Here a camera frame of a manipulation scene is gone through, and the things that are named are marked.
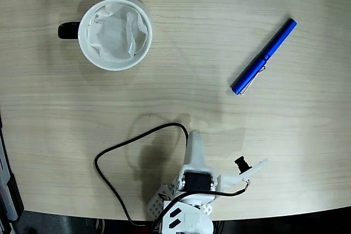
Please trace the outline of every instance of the mug handle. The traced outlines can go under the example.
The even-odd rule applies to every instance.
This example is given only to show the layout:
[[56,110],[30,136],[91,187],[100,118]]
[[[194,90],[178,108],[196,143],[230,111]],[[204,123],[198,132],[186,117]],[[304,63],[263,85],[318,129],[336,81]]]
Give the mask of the mug handle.
[[61,39],[78,39],[80,22],[66,22],[59,26],[57,34]]

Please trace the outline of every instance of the white tissue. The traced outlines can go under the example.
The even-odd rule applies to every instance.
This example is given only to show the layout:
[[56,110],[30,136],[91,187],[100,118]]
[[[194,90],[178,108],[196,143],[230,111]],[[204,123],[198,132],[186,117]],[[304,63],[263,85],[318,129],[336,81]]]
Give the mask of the white tissue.
[[88,43],[100,57],[111,62],[130,60],[141,52],[148,40],[148,29],[141,14],[124,4],[108,4],[90,20]]

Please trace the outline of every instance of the wood grain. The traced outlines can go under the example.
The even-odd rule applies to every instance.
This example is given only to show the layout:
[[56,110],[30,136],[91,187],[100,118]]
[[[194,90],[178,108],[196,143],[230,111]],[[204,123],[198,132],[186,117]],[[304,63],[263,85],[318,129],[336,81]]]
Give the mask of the wood grain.
[[[154,39],[123,72],[98,69],[56,35],[98,1],[0,0],[3,133],[27,210],[124,219],[93,158],[170,121],[201,131],[218,174],[236,172],[241,155],[270,160],[247,193],[219,199],[214,220],[351,205],[350,0],[140,0]],[[229,84],[289,16],[293,34],[233,95]],[[101,159],[133,219],[178,173],[184,144],[167,128]]]

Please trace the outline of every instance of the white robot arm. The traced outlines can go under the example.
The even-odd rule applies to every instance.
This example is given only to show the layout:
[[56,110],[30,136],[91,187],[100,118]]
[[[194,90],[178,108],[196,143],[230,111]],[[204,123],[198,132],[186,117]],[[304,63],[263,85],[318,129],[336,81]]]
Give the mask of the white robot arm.
[[[211,167],[205,164],[202,138],[199,131],[192,131],[188,138],[183,166],[171,185],[161,185],[148,204],[148,212],[154,218],[168,206],[171,200],[182,193],[203,190],[223,192],[240,181],[250,182],[250,176],[261,169],[267,159],[250,167],[244,157],[238,158],[240,174],[222,174],[216,178]],[[159,228],[162,234],[212,234],[213,224],[209,217],[211,203],[219,196],[195,194],[183,198],[168,211]]]

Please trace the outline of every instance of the black wire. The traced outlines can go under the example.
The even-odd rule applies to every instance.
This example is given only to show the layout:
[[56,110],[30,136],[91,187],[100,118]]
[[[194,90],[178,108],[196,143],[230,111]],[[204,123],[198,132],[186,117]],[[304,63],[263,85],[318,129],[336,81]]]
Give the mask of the black wire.
[[219,234],[222,234],[223,233],[223,230],[224,230],[224,223],[225,221],[221,221],[221,228],[220,228],[220,231],[219,231]]
[[129,216],[128,210],[127,210],[126,205],[124,204],[124,202],[123,202],[121,196],[117,193],[117,191],[116,191],[115,188],[112,186],[112,184],[111,184],[111,183],[108,181],[108,179],[104,176],[103,172],[101,172],[101,169],[100,169],[100,167],[99,167],[99,165],[98,165],[98,160],[99,160],[99,158],[100,158],[101,156],[103,156],[104,154],[106,154],[106,153],[108,153],[108,152],[110,152],[110,151],[112,151],[112,150],[115,150],[115,149],[117,149],[117,148],[120,148],[120,147],[122,147],[122,146],[124,146],[124,145],[128,145],[128,144],[130,144],[130,143],[132,143],[132,142],[135,142],[135,141],[137,141],[137,140],[139,140],[139,139],[141,139],[141,138],[143,138],[143,137],[146,137],[146,136],[148,136],[149,134],[152,134],[152,133],[154,133],[154,132],[156,132],[156,131],[158,131],[158,130],[161,130],[161,129],[166,128],[166,127],[171,127],[171,126],[178,126],[178,127],[180,127],[180,128],[183,130],[183,132],[184,132],[184,135],[185,135],[185,138],[186,138],[186,142],[188,142],[188,137],[189,137],[188,131],[186,130],[186,128],[185,128],[182,124],[180,124],[180,123],[166,123],[166,124],[160,125],[160,126],[158,126],[158,127],[155,127],[154,129],[151,129],[151,130],[149,130],[149,131],[147,131],[147,132],[145,132],[145,133],[143,133],[143,134],[140,134],[140,135],[138,135],[138,136],[136,136],[136,137],[134,137],[134,138],[132,138],[132,139],[129,139],[129,140],[125,141],[125,142],[122,142],[122,143],[120,143],[120,144],[118,144],[118,145],[115,145],[115,146],[112,146],[112,147],[107,148],[107,149],[105,149],[104,151],[98,153],[98,155],[97,155],[97,156],[95,157],[95,159],[94,159],[94,165],[95,165],[95,168],[96,168],[98,174],[100,175],[100,177],[102,178],[102,180],[107,184],[107,186],[110,188],[110,190],[115,194],[115,196],[117,197],[118,201],[120,202],[120,204],[121,204],[121,206],[122,206],[122,208],[123,208],[123,211],[124,211],[124,213],[125,213],[127,219],[128,219],[129,222],[130,222],[132,225],[134,225],[134,226],[147,226],[147,225],[144,225],[144,224],[136,224],[136,223],[132,220],[131,216]]
[[180,194],[179,196],[175,197],[173,200],[170,201],[168,206],[161,212],[160,215],[155,219],[154,223],[152,223],[151,229],[149,234],[153,234],[156,226],[161,222],[162,218],[167,214],[167,212],[180,200],[182,200],[184,197],[195,195],[195,194],[208,194],[208,195],[216,195],[216,196],[223,196],[223,197],[234,197],[238,196],[242,193],[244,193],[248,186],[250,185],[250,182],[248,182],[245,186],[244,189],[238,190],[234,193],[224,193],[224,192],[218,192],[218,191],[207,191],[207,190],[193,190],[193,191],[188,191],[185,193]]

